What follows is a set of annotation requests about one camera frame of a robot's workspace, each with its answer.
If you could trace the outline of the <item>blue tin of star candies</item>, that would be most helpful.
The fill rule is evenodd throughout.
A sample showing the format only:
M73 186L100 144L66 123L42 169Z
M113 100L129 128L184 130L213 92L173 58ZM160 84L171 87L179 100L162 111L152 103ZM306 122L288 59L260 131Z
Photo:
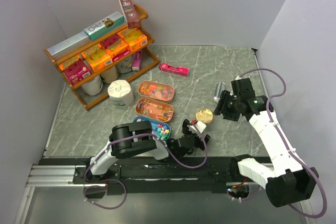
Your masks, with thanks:
M149 121L152 125L153 132L156 136L158 136L161 140L166 141L170 138L172 133L171 127L164 122L146 117L146 116L137 116L133 122L142 122Z

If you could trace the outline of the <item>silver metal scoop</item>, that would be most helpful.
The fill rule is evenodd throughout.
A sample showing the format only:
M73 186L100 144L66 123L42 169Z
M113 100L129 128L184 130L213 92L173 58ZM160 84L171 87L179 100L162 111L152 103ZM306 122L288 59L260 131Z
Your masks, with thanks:
M219 82L215 87L213 100L218 103L221 97L221 93L226 89L226 84L224 82Z

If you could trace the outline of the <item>gold jar lid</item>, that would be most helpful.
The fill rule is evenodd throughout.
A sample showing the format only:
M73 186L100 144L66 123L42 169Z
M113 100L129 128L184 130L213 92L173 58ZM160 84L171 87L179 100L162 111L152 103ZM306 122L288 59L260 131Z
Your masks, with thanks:
M209 109L200 109L196 112L195 118L204 124L210 124L213 121L213 113Z

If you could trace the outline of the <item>pink tin of lollipops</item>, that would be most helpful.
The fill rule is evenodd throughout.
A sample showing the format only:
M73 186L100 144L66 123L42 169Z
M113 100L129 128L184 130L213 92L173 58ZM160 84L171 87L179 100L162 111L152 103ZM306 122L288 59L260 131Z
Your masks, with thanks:
M169 123L172 120L174 109L170 104L150 98L140 98L135 106L138 115Z

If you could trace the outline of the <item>clear plastic jar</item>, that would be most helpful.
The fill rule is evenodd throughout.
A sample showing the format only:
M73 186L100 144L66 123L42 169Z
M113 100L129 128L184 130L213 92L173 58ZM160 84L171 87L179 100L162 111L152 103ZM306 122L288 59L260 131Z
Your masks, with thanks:
M211 128L212 122L206 124L205 130L208 131Z

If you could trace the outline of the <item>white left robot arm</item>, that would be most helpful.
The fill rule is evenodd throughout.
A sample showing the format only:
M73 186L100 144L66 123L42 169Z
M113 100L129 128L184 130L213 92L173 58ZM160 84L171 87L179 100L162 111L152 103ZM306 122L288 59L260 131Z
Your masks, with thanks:
M89 159L83 179L98 183L107 174L108 169L120 159L131 158L143 153L149 153L157 161L174 159L181 166L195 169L203 166L207 157L196 166L181 163L180 159L193 153L195 148L207 152L207 145L211 137L204 135L206 125L201 121L183 122L183 136L163 140L150 121L120 124L112 128L109 141L95 156Z

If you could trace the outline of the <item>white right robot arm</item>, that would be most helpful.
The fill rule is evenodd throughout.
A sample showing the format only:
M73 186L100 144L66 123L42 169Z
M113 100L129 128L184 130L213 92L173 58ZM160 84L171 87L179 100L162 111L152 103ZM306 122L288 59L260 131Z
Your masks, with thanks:
M318 173L315 168L312 173L305 170L287 138L280 136L282 129L272 105L267 104L268 98L257 96L248 78L234 80L231 84L232 91L221 93L214 114L231 121L244 116L260 137L273 168L248 154L239 155L231 159L230 177L238 182L245 177L253 180L265 189L275 207L309 199L316 186L313 176Z

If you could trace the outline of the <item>pink tin of gummies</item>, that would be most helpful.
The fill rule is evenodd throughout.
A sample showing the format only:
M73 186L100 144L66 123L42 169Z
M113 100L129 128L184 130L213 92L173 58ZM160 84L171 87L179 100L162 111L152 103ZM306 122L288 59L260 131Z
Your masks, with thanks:
M139 84L138 93L145 98L171 103L175 89L169 84L145 80Z

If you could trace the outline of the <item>pink box on table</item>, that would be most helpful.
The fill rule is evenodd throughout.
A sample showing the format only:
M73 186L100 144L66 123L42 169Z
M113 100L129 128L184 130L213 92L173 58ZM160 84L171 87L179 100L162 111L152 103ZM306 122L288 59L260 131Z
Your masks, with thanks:
M159 69L163 72L176 74L176 75L184 76L184 77L187 77L188 74L189 74L189 68L175 67L175 66L169 65L165 62L163 62L159 65Z

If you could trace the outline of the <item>white toilet paper roll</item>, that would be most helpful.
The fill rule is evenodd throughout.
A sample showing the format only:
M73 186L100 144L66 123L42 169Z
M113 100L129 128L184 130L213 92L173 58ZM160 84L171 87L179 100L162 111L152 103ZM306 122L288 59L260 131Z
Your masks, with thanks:
M117 106L130 106L134 102L134 95L130 84L126 80L116 80L108 86L108 96Z

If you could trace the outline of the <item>pink slim box upright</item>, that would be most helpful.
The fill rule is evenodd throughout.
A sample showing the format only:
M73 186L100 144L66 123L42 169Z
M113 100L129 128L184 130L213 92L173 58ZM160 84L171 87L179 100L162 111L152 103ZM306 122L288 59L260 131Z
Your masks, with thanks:
M142 59L142 51L138 51L133 54L133 62L132 62L132 70L140 71L141 70L141 59Z

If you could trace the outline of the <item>printed paper roll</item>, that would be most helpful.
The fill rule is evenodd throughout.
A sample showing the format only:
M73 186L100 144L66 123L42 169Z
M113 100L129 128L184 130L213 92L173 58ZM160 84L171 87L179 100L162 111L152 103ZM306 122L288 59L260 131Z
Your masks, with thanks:
M129 56L120 61L118 64L116 64L116 69L118 73L128 73L132 71L132 64L133 64L133 58L132 56Z

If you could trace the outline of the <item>beige paper roll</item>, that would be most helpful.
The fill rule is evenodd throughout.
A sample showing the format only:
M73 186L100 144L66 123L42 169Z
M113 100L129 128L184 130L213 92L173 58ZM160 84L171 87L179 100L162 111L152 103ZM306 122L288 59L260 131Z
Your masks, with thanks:
M102 72L100 77L103 82L105 83L112 83L117 80L118 78L118 71L115 66L111 67L110 69Z

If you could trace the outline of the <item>white paper roll on shelf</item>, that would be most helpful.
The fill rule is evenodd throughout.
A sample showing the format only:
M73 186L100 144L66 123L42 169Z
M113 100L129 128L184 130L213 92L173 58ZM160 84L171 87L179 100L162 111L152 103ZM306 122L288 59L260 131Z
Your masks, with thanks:
M99 94L103 87L100 75L95 76L90 81L84 83L81 87L88 95L94 96Z

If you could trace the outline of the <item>wooden three-tier shelf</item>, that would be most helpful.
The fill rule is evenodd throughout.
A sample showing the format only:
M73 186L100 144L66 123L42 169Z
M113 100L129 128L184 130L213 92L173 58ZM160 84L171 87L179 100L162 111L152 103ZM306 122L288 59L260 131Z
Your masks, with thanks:
M44 52L86 110L108 98L104 83L120 82L119 74L132 70L133 57L145 54L153 62L136 71L130 83L159 64L149 49L154 38L142 26L128 28L120 12L95 22L82 32L46 49Z

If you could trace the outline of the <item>orange sponge box right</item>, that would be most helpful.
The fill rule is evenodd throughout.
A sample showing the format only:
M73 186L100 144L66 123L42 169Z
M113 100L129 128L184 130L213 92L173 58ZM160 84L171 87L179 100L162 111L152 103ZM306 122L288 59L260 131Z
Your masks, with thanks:
M137 28L126 28L117 34L127 43L131 52L137 51L148 43L147 36Z

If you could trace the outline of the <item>red orange sponge box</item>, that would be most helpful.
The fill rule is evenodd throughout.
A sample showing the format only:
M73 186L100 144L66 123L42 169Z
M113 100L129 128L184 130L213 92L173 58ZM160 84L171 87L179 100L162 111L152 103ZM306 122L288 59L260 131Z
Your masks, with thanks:
M118 34L108 37L100 44L111 58L129 50L129 45Z

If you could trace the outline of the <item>orange sponge box middle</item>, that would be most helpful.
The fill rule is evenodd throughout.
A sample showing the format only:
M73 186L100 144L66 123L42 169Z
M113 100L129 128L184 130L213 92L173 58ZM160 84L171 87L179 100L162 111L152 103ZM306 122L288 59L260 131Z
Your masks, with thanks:
M93 72L97 72L112 64L112 58L107 54L100 43L81 52L81 55Z

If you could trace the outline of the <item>pink sponge box left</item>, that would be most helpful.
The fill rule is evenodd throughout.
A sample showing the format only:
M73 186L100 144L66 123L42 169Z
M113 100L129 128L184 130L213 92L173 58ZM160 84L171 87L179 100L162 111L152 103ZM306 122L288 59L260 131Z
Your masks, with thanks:
M92 74L91 69L79 55L69 58L59 65L69 82L74 85Z

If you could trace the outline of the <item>red tall carton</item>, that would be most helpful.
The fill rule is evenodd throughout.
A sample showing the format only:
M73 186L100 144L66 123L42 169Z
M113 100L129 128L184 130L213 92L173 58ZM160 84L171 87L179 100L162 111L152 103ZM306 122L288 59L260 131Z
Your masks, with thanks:
M140 20L132 0L119 0L125 23L129 29L140 28Z

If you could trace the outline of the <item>teal long box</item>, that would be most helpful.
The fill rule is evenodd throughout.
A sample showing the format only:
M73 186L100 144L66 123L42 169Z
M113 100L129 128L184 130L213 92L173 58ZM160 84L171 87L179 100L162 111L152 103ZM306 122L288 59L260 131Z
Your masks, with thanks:
M123 24L124 16L120 12L114 12L83 31L91 40L96 40Z

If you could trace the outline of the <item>silver long box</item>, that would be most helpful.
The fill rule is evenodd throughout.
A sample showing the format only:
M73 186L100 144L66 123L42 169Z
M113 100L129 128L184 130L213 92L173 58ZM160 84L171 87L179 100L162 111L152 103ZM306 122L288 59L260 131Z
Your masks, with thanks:
M58 60L65 55L79 49L80 47L90 43L91 40L88 35L82 31L50 48L47 51L50 55L55 59Z

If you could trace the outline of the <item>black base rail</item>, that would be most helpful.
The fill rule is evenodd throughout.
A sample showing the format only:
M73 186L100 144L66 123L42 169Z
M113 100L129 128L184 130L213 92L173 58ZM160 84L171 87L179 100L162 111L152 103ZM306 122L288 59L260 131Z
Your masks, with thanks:
M105 192L108 196L123 193L187 193L207 191L225 194L227 186L253 184L251 179L230 172L230 157L209 157L197 169L189 169L175 161L159 162L151 157L121 159L105 175L85 175L85 166L75 169L75 185L99 189L89 190L89 195Z

